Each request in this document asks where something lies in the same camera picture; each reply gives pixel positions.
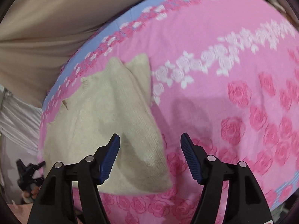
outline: white curtain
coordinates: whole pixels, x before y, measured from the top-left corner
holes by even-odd
[[[0,131],[30,154],[38,154],[41,109],[24,103],[9,92],[0,111]]]
[[[21,200],[16,161],[21,159],[25,165],[37,164],[40,121],[41,109],[24,103],[9,92],[4,95],[0,110],[0,166],[9,203],[14,200],[18,204]]]

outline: beige fabric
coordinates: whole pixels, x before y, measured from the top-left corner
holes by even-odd
[[[126,65],[112,58],[104,71],[81,81],[47,126],[45,174],[57,161],[72,164],[93,155],[117,133],[121,147],[99,191],[149,194],[171,188],[162,136],[149,108],[147,56],[141,54]]]
[[[0,84],[41,107],[60,67],[109,18],[140,0],[16,0],[0,24]]]

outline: pink rose pattern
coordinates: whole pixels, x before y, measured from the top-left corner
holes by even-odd
[[[283,189],[278,201],[279,202],[284,202],[291,195],[292,190],[293,190],[293,185],[286,186]]]
[[[227,85],[229,99],[239,107],[246,107],[251,98],[251,90],[243,81],[234,81]]]
[[[292,104],[292,98],[285,90],[280,90],[280,105],[286,110],[289,111]]]
[[[216,155],[217,147],[213,145],[212,139],[210,138],[201,138],[201,139],[192,139],[194,145],[201,146],[204,148],[208,155]]]
[[[195,205],[192,201],[184,199],[175,199],[174,205],[171,208],[172,214],[178,220],[184,220],[188,216],[192,215],[195,211]]]
[[[261,151],[257,156],[257,161],[254,164],[254,169],[251,169],[251,171],[258,172],[260,175],[264,175],[272,166],[272,163],[273,157],[271,151]]]
[[[163,217],[170,213],[170,205],[164,201],[154,200],[149,205],[148,211],[155,217]]]
[[[299,133],[294,132],[291,135],[291,153],[295,156],[299,154]]]
[[[142,214],[146,211],[145,201],[141,198],[133,197],[131,202],[131,207],[138,214]]]
[[[271,97],[273,97],[276,94],[276,86],[273,83],[272,76],[262,72],[259,74],[259,79],[262,89],[265,90]]]
[[[139,219],[138,217],[134,217],[131,213],[127,213],[125,217],[125,223],[126,224],[139,224]]]
[[[222,162],[227,162],[227,163],[231,163],[231,164],[237,164],[237,162],[239,161],[237,153],[233,150],[233,149],[228,149],[228,148],[222,148],[219,152],[218,152],[218,158],[222,161]]]
[[[294,102],[298,103],[299,102],[299,86],[294,81],[290,81],[290,80],[286,81],[286,86],[289,90],[289,96],[291,97],[291,99]]]
[[[286,161],[289,158],[290,144],[287,141],[281,141],[276,146],[274,160],[280,165],[285,165]]]
[[[283,117],[279,125],[280,137],[289,138],[293,131],[292,121],[288,117]]]
[[[176,185],[174,184],[171,189],[167,190],[163,194],[158,194],[158,197],[160,197],[161,199],[168,200],[168,199],[176,196],[177,193],[178,193],[178,189],[177,189]]]
[[[191,0],[188,1],[188,4],[197,4],[200,0]],[[165,0],[163,6],[165,7],[164,13],[168,11],[175,11],[180,9],[180,6],[186,5],[182,0]],[[147,13],[143,13],[136,21],[128,23],[128,25],[121,28],[119,31],[116,31],[113,35],[110,35],[106,38],[106,41],[102,42],[98,48],[91,52],[83,62],[76,65],[73,73],[68,76],[64,83],[59,86],[56,94],[52,96],[51,100],[48,103],[48,106],[42,112],[42,123],[43,127],[46,126],[47,116],[53,111],[53,108],[59,105],[58,103],[64,98],[65,93],[67,92],[67,87],[74,85],[77,78],[83,77],[88,71],[90,71],[95,65],[96,59],[100,55],[107,52],[107,50],[121,43],[133,35],[136,31],[139,31],[145,26],[145,22],[150,19],[156,18],[159,15],[155,11],[157,7],[152,7]],[[291,59],[298,65],[299,60],[293,51],[289,51]],[[273,81],[273,78],[270,74],[262,72],[258,75],[260,80],[260,85],[263,91],[265,91],[269,96],[274,97],[276,95],[276,85]],[[294,77],[299,81],[299,67],[294,69]],[[228,98],[230,101],[241,108],[245,108],[249,105],[251,100],[252,91],[243,81],[234,81],[228,84]],[[279,93],[279,102],[281,106],[289,111],[292,102],[299,102],[299,86],[294,80],[286,81],[286,90],[281,89]],[[275,124],[266,124],[267,123],[267,114],[266,111],[262,108],[259,108],[255,105],[252,105],[249,109],[250,117],[249,122],[251,127],[259,131],[263,127],[265,128],[264,134],[264,144],[270,147],[274,147],[275,151],[273,152],[274,157],[271,151],[260,151],[257,155],[256,161],[252,161],[248,158],[245,158],[244,161],[248,163],[251,170],[257,172],[261,176],[268,172],[273,161],[275,161],[280,166],[284,165],[289,157],[290,152],[297,156],[296,169],[299,170],[299,133],[297,131],[293,132],[292,122],[289,118],[283,117],[279,125],[279,129]],[[234,163],[238,162],[237,152],[234,150],[234,147],[238,145],[241,141],[241,137],[245,133],[245,125],[243,120],[238,117],[228,117],[222,120],[221,123],[221,138],[232,146],[232,148],[222,148],[217,149],[213,145],[212,139],[210,138],[194,138],[193,141],[197,145],[203,146],[208,154],[217,155],[222,161]],[[169,148],[165,135],[163,134],[164,146],[165,149]],[[170,172],[173,176],[180,176],[187,169],[187,163],[185,158],[178,153],[170,152],[167,154],[167,161],[169,164]],[[225,182],[223,189],[227,188],[228,182]],[[275,200],[279,198],[279,201],[284,201],[292,192],[292,185],[286,186],[280,196],[274,190],[270,190],[265,194],[266,200],[270,207],[273,206]],[[111,215],[112,207],[119,208],[122,211],[126,211],[127,214],[124,217],[124,222],[126,224],[139,224],[139,217],[145,212],[151,213],[157,218],[162,218],[168,215],[173,215],[178,221],[179,224],[188,224],[194,213],[197,203],[192,201],[177,198],[179,193],[178,187],[174,184],[173,188],[164,192],[163,194],[152,194],[142,197],[125,197],[125,196],[113,196],[110,194],[101,194],[102,202],[104,209],[108,215]],[[221,222],[223,217],[218,216],[216,222]]]
[[[167,155],[167,161],[168,161],[170,173],[173,176],[181,175],[184,171],[186,171],[188,167],[183,153],[182,154],[177,154],[174,152],[169,153]]]
[[[245,133],[245,125],[239,117],[228,117],[221,122],[221,138],[233,146],[238,145]]]
[[[272,147],[273,145],[277,145],[278,141],[279,137],[277,126],[275,124],[268,124],[265,130],[264,144]]]
[[[269,208],[271,208],[274,204],[274,201],[277,198],[277,193],[274,190],[270,190],[265,194],[266,201],[268,203]]]
[[[259,109],[256,106],[250,107],[250,125],[256,131],[259,131],[267,121],[267,114],[264,109]]]
[[[116,202],[117,202],[117,206],[125,211],[129,211],[131,204],[128,198],[126,198],[125,196],[116,196]]]

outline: mattress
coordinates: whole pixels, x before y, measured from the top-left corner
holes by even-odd
[[[42,107],[39,159],[47,123],[82,77],[102,71],[112,56],[125,63],[147,53],[151,111],[173,188],[141,197],[101,194],[109,219],[191,220],[202,188],[180,149],[183,132],[224,162],[246,161],[273,210],[299,184],[298,46],[298,32],[262,0],[145,0],[101,28],[62,68]],[[225,182],[217,223],[227,191]],[[78,190],[74,200],[79,206]]]

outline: metal screw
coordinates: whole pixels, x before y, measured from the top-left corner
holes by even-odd
[[[247,166],[247,163],[244,162],[244,161],[241,161],[241,162],[239,162],[239,165],[240,165],[241,167],[246,167],[246,166]]]
[[[207,159],[208,159],[209,161],[215,161],[215,160],[216,160],[216,157],[213,156],[213,155],[208,155]]]
[[[87,156],[87,157],[85,158],[85,161],[87,161],[87,162],[91,162],[91,161],[93,161],[93,159],[94,159],[93,156]]]
[[[57,163],[55,163],[55,165],[54,165],[55,168],[60,168],[61,166],[62,166],[62,163],[59,161]]]

